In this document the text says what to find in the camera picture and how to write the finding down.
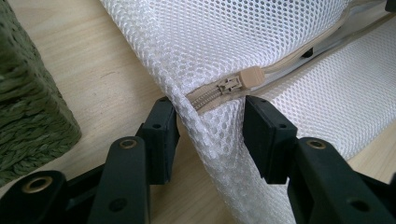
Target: green woven basket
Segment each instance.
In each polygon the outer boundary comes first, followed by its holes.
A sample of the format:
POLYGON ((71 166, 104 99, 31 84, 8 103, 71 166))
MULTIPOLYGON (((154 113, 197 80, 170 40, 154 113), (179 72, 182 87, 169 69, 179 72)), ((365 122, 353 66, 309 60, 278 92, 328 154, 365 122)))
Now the green woven basket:
POLYGON ((7 1, 0 1, 0 187, 80 138, 73 114, 7 1))

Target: brass grommet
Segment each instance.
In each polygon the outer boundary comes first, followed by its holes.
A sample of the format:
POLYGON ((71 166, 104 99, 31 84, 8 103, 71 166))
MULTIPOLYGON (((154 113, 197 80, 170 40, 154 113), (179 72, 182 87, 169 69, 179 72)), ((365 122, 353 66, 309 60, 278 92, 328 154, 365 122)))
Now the brass grommet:
POLYGON ((46 189, 52 183, 52 180, 52 177, 48 175, 35 177, 22 186, 22 191, 25 193, 37 193, 46 189))
POLYGON ((316 149, 325 149, 326 148, 326 144, 324 144, 324 142, 320 141, 320 140, 308 140, 306 141, 306 144, 309 145, 312 148, 316 148, 316 149))
POLYGON ((136 145, 137 142, 134 139, 125 139, 120 142, 120 147, 125 149, 135 147, 136 145))

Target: zipper pull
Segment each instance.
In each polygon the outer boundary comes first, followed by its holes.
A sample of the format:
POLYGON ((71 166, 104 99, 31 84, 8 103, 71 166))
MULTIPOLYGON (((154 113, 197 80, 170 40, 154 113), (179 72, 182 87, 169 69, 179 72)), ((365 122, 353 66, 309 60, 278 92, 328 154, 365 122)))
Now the zipper pull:
POLYGON ((264 73, 259 66, 249 67, 229 77, 218 85, 223 94, 229 94, 235 90, 247 90, 260 86, 264 82, 264 73))

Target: mesh laundry bag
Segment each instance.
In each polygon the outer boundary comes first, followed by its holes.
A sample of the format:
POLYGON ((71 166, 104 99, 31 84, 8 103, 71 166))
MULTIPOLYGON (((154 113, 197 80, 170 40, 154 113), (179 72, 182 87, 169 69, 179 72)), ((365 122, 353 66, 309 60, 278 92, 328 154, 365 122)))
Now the mesh laundry bag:
POLYGON ((300 56, 313 46, 325 51, 343 43, 285 82, 253 93, 294 122, 299 137, 317 136, 345 158, 355 155, 395 119, 396 48, 391 40, 396 21, 369 22, 372 32, 358 32, 364 36, 353 42, 337 37, 348 18, 378 4, 369 2, 102 0, 177 108, 220 195, 245 223, 291 223, 294 218, 286 187, 266 185, 244 145, 243 96, 248 90, 212 101, 218 96, 210 88, 225 80, 225 90, 231 90, 227 85, 235 81, 234 74, 253 66, 264 71, 265 86, 304 63, 300 56), (329 38, 333 42, 321 45, 329 38), (369 90, 361 90, 362 85, 369 90))

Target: light wood surface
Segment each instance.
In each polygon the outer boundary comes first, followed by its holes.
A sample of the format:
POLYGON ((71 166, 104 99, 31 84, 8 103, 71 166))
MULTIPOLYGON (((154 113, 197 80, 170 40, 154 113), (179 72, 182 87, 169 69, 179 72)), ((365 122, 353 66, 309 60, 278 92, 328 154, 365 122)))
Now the light wood surface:
MULTIPOLYGON (((38 170, 68 179, 105 161, 116 139, 134 135, 162 97, 117 26, 95 0, 8 0, 82 129, 77 145, 38 170)), ((172 181, 151 187, 152 223, 234 223, 180 126, 172 181)), ((357 170, 389 182, 396 171, 396 122, 358 157, 357 170)), ((0 189, 0 196, 15 181, 0 189)))

